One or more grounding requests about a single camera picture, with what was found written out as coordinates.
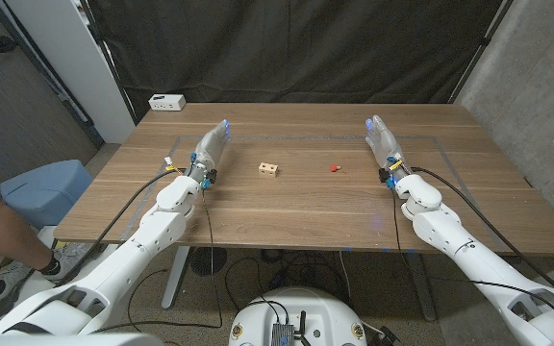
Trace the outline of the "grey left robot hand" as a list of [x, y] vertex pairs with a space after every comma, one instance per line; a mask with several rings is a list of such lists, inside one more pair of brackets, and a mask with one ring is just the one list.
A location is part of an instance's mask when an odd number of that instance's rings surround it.
[[216, 169], [230, 140], [229, 128], [229, 122], [223, 119], [202, 137], [190, 155], [188, 177], [200, 182], [209, 172]]

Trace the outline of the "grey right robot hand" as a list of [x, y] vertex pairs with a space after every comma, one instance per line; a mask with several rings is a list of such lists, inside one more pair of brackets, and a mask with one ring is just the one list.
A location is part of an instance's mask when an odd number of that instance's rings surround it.
[[365, 121], [365, 126], [365, 141], [379, 166], [397, 179], [411, 174], [402, 148], [385, 122], [378, 115], [373, 115]]

